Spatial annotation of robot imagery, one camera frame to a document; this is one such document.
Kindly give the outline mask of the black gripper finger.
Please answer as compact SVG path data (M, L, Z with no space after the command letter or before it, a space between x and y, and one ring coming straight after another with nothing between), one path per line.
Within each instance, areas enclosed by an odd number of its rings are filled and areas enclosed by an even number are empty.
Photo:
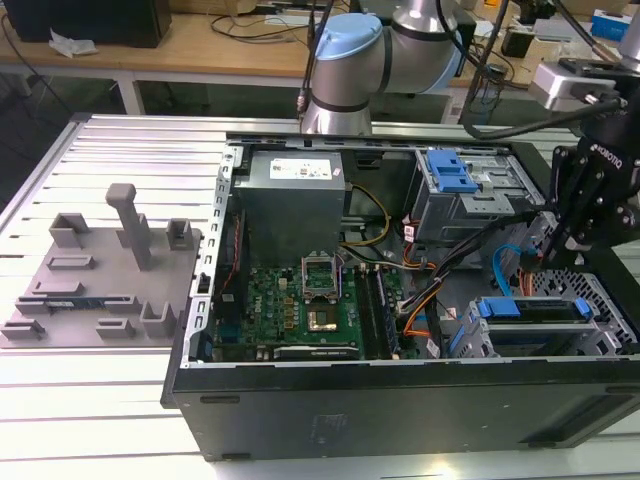
M581 205L582 230L575 245L578 256L639 238L639 206L632 198L614 205Z
M557 224L544 248L545 269L577 268L575 245L582 230L582 183L583 153L577 146L558 147L552 159L550 186L550 202Z

